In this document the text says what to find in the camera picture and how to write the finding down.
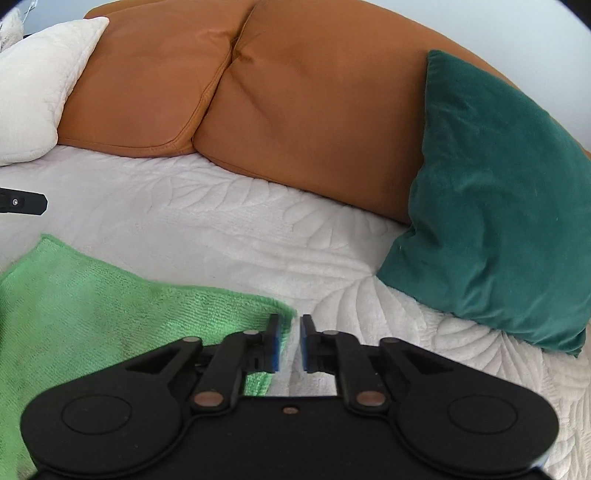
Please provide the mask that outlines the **green microfibre towel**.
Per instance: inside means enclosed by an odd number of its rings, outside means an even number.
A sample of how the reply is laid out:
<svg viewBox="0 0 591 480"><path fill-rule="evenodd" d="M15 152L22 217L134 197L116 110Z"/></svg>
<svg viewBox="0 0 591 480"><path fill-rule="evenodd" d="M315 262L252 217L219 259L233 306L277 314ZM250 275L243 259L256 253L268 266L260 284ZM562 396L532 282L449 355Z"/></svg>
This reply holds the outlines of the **green microfibre towel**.
<svg viewBox="0 0 591 480"><path fill-rule="evenodd" d="M206 345L297 312L276 299L142 279L44 235L1 275L1 476L35 468L19 423L36 395L187 336Z"/></svg>

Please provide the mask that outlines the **white quilted pillow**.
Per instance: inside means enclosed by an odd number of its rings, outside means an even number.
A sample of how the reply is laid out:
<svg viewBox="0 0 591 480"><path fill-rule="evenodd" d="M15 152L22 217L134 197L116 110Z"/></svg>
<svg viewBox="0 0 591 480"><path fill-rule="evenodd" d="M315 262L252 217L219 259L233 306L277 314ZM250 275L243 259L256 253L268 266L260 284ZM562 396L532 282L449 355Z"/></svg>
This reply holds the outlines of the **white quilted pillow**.
<svg viewBox="0 0 591 480"><path fill-rule="evenodd" d="M103 32L106 17L59 23L1 53L1 164L36 160L58 142L65 103Z"/></svg>

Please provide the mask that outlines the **white quilted bed cover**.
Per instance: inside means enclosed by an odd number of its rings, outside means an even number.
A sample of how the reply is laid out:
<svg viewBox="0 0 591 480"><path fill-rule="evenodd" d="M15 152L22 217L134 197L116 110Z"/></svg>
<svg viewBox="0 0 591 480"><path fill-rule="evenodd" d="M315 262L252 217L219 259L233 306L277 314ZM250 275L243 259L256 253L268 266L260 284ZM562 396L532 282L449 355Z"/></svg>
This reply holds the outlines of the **white quilted bed cover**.
<svg viewBox="0 0 591 480"><path fill-rule="evenodd" d="M331 395L331 376L305 374L302 314L318 330L363 344L398 337L529 388L560 420L546 462L556 479L590 475L590 353L543 351L445 315L377 279L397 223L314 194L221 169L197 154L136 159L59 146L5 166L1 184L43 194L40 216L1 218L1 275L50 235L142 279L276 299L297 312L280 370L256 374L252 395Z"/></svg>

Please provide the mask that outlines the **left orange back cushion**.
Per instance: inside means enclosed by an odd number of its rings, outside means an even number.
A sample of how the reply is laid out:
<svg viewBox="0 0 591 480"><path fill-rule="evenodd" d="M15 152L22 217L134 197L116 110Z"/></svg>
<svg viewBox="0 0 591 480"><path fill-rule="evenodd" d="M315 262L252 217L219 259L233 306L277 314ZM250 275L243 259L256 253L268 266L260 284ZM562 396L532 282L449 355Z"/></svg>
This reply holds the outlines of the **left orange back cushion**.
<svg viewBox="0 0 591 480"><path fill-rule="evenodd" d="M61 145L124 157L193 152L252 1L114 1L87 18L104 30L69 95Z"/></svg>

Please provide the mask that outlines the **orange cushion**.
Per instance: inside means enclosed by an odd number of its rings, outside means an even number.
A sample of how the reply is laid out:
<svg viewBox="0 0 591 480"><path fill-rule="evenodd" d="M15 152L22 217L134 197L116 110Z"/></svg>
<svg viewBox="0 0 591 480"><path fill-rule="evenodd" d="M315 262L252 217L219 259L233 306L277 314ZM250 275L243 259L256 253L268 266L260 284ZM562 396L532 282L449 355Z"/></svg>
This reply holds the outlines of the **orange cushion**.
<svg viewBox="0 0 591 480"><path fill-rule="evenodd" d="M460 45L363 1L263 1L194 136L214 163L408 220L427 55Z"/></svg>
<svg viewBox="0 0 591 480"><path fill-rule="evenodd" d="M114 1L87 18L104 30L69 95L61 145L124 157L193 152L252 1Z"/></svg>

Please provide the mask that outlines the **crumpled white bedding pile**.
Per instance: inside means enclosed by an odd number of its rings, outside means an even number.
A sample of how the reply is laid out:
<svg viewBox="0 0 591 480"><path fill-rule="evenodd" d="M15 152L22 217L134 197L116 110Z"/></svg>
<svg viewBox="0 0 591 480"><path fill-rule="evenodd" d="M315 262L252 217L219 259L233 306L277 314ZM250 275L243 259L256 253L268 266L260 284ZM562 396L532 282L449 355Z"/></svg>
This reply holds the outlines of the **crumpled white bedding pile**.
<svg viewBox="0 0 591 480"><path fill-rule="evenodd" d="M18 7L12 8L0 23L0 51L10 48L24 37L24 24Z"/></svg>

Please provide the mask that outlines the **dark green velvet pillow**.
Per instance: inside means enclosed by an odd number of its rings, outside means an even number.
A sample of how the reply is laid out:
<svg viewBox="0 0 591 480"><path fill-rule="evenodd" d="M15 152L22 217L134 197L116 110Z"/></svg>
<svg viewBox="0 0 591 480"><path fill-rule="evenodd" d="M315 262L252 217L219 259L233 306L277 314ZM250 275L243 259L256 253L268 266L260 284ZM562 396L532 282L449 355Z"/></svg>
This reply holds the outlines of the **dark green velvet pillow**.
<svg viewBox="0 0 591 480"><path fill-rule="evenodd" d="M590 319L590 161L534 100L428 55L411 225L378 275L458 318L578 355Z"/></svg>

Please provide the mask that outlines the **right orange back cushion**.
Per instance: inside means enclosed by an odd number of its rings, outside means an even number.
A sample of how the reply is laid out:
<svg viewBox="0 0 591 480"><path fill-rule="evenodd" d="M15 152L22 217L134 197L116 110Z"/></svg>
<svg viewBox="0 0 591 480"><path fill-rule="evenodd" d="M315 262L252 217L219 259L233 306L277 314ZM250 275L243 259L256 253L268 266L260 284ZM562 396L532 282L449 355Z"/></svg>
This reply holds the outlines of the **right orange back cushion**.
<svg viewBox="0 0 591 480"><path fill-rule="evenodd" d="M408 220L427 55L460 45L363 1L263 1L194 136L214 163Z"/></svg>

